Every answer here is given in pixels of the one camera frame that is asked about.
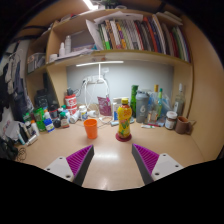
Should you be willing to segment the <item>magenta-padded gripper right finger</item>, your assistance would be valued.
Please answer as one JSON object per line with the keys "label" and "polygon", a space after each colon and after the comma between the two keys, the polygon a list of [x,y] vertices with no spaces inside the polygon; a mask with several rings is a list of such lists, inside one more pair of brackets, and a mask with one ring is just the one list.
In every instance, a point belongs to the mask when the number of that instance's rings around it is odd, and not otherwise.
{"label": "magenta-padded gripper right finger", "polygon": [[167,153],[157,154],[137,144],[132,145],[132,155],[145,185],[183,169]]}

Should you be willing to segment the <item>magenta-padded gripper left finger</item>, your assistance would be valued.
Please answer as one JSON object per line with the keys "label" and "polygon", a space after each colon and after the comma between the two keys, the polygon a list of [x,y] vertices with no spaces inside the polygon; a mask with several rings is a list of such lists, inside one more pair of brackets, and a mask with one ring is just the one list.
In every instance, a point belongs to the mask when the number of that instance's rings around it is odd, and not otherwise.
{"label": "magenta-padded gripper left finger", "polygon": [[45,170],[81,186],[94,156],[94,146],[86,146],[68,157],[59,156]]}

